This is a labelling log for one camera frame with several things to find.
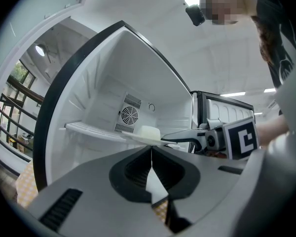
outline circular fan grille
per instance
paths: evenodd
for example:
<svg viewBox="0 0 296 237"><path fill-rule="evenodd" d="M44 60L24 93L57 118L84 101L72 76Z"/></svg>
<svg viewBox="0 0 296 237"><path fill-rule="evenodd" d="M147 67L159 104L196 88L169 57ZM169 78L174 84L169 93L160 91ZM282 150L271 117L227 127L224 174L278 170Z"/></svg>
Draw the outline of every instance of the circular fan grille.
<svg viewBox="0 0 296 237"><path fill-rule="evenodd" d="M134 124L137 119L138 113L135 108L128 106L122 111L122 120L125 124Z"/></svg>

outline floor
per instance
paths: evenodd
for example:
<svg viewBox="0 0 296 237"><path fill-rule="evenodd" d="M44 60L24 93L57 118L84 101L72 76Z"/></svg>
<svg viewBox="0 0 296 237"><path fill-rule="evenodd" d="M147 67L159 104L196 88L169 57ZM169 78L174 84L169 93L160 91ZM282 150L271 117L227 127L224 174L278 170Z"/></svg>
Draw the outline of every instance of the floor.
<svg viewBox="0 0 296 237"><path fill-rule="evenodd" d="M15 181L18 177L0 164L0 190L8 200L16 201Z"/></svg>

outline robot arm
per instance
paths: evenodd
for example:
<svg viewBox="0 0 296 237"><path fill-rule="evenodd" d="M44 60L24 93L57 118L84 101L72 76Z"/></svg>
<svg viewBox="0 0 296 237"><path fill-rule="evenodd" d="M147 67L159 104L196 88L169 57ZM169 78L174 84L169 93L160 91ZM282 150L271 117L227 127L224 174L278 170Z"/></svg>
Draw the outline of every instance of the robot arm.
<svg viewBox="0 0 296 237"><path fill-rule="evenodd" d="M205 148L226 154L229 159L243 159L259 148L258 133L253 117L231 123L219 119L208 119L198 129L189 129L163 136L172 142L194 142L195 151Z"/></svg>

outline person's arm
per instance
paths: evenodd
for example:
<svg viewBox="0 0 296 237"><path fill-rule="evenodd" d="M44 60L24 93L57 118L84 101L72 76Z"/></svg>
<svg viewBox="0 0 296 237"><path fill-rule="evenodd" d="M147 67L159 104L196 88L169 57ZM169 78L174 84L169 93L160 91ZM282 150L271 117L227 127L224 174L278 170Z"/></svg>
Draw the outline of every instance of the person's arm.
<svg viewBox="0 0 296 237"><path fill-rule="evenodd" d="M265 123L257 124L260 146L267 146L271 140L289 131L284 115L267 121Z"/></svg>

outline fluorescent light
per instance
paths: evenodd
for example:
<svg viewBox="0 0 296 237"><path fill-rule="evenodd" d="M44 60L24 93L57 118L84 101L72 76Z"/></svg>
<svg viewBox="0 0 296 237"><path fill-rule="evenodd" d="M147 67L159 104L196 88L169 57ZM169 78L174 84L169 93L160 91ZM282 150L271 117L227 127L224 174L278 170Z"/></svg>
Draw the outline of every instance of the fluorescent light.
<svg viewBox="0 0 296 237"><path fill-rule="evenodd" d="M197 4L199 5L199 0L185 0L186 4L188 6L191 6L191 5L194 5L194 4Z"/></svg>
<svg viewBox="0 0 296 237"><path fill-rule="evenodd" d="M222 94L222 97L235 97L235 96L243 96L244 94L246 94L245 91L243 92L237 92L237 93L230 93L230 94Z"/></svg>
<svg viewBox="0 0 296 237"><path fill-rule="evenodd" d="M40 56L45 56L45 51L41 46L37 45L35 46L35 49Z"/></svg>
<svg viewBox="0 0 296 237"><path fill-rule="evenodd" d="M265 89L264 93L268 93L268 92L276 92L275 88L271 88L271 89Z"/></svg>

